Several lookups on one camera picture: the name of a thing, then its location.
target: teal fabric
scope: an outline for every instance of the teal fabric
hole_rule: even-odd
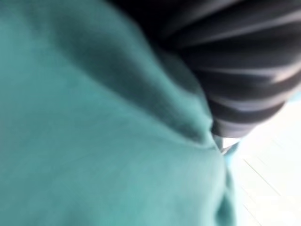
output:
[[[0,225],[232,226],[204,94],[99,0],[4,0]]]

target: white floor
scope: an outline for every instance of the white floor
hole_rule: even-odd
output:
[[[301,226],[301,103],[256,128],[231,167],[239,226]]]

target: green cloth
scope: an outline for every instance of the green cloth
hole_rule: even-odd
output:
[[[197,82],[99,0],[0,2],[1,226],[232,226]]]

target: black and white striped fabric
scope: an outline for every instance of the black and white striped fabric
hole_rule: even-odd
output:
[[[194,72],[216,135],[245,136],[299,89],[299,0],[128,0],[123,7]]]

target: tile floor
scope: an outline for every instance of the tile floor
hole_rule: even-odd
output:
[[[301,103],[248,135],[231,168],[239,226],[301,226]]]

